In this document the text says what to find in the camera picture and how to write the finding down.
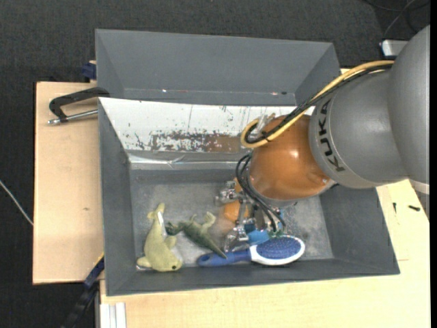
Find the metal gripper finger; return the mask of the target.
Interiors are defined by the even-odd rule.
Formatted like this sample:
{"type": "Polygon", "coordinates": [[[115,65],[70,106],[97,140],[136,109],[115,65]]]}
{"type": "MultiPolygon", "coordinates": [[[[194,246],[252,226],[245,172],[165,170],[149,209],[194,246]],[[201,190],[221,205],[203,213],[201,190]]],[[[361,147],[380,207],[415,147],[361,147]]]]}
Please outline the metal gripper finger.
{"type": "Polygon", "coordinates": [[[215,204],[230,204],[238,200],[240,193],[236,191],[237,182],[228,180],[225,182],[225,187],[221,189],[214,197],[215,204]]]}
{"type": "Polygon", "coordinates": [[[256,230],[254,219],[244,219],[225,236],[223,251],[242,251],[249,247],[249,232],[256,230]]]}

